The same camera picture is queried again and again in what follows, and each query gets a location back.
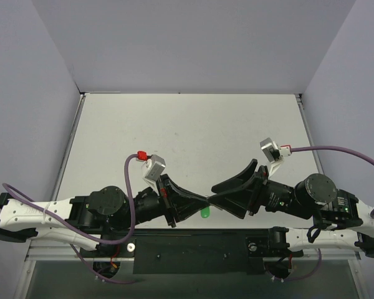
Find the green key tag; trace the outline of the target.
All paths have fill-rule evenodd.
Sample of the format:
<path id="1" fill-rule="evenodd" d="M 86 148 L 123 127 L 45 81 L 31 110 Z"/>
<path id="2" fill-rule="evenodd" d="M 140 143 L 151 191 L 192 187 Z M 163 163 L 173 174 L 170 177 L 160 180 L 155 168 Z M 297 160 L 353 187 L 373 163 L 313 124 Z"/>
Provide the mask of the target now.
<path id="1" fill-rule="evenodd" d="M 211 215 L 210 207 L 205 207 L 204 209 L 200 210 L 200 216 L 203 219 L 207 219 Z"/>

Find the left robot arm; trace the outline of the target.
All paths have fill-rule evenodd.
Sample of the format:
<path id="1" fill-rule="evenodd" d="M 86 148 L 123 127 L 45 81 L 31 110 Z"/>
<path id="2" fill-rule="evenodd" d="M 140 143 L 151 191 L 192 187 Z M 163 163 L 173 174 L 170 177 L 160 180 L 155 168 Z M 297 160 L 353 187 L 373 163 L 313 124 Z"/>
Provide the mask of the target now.
<path id="1" fill-rule="evenodd" d="M 158 217 L 175 227 L 209 206 L 205 197 L 180 188 L 167 175 L 158 183 L 158 191 L 148 187 L 132 201 L 119 187 L 107 186 L 88 196 L 36 202 L 6 185 L 0 194 L 0 240 L 54 240 L 107 257 L 114 253 L 119 233 L 130 234 L 138 224 Z"/>

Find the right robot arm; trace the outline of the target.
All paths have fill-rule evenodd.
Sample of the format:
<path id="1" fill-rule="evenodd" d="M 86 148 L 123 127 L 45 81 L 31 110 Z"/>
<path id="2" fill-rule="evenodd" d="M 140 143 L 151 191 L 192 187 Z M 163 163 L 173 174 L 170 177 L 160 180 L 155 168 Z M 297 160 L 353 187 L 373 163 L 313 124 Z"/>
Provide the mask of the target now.
<path id="1" fill-rule="evenodd" d="M 281 257 L 303 249 L 339 248 L 374 259 L 374 219 L 356 196 L 338 189 L 324 174 L 311 174 L 295 186 L 270 177 L 270 169 L 253 159 L 242 172 L 213 186 L 208 202 L 240 219 L 263 207 L 266 212 L 311 219 L 313 224 L 303 229 L 272 227 L 265 245 L 248 240 L 249 248 Z"/>

